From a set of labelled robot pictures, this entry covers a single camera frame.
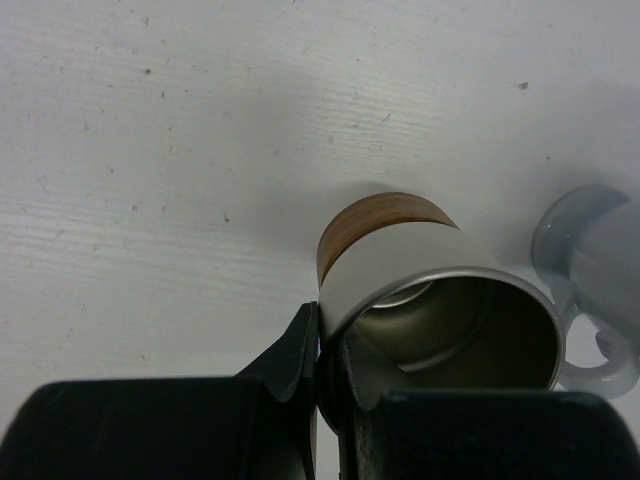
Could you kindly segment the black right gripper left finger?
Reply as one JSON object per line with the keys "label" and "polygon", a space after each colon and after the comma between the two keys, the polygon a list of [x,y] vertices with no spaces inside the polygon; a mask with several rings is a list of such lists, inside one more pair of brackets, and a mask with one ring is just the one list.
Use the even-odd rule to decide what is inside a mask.
{"label": "black right gripper left finger", "polygon": [[13,479],[311,479],[318,307],[233,376],[63,381],[9,427]]}

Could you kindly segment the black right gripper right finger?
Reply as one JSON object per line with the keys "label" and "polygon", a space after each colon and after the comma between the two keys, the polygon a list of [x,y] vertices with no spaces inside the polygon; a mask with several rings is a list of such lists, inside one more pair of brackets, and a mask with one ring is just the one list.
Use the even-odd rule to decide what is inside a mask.
{"label": "black right gripper right finger", "polygon": [[636,479],[639,450],[604,399],[581,392],[437,391],[359,334],[337,353],[344,479]]}

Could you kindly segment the grey ceramic mug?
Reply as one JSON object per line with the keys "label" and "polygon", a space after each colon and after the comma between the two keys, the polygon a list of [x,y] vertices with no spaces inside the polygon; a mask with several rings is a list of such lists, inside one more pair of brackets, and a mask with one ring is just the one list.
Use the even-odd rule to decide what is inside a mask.
{"label": "grey ceramic mug", "polygon": [[639,380],[639,203],[601,184],[576,188],[542,216],[531,241],[532,266],[549,288],[563,329],[587,316],[603,364],[564,363],[568,390],[607,399]]}

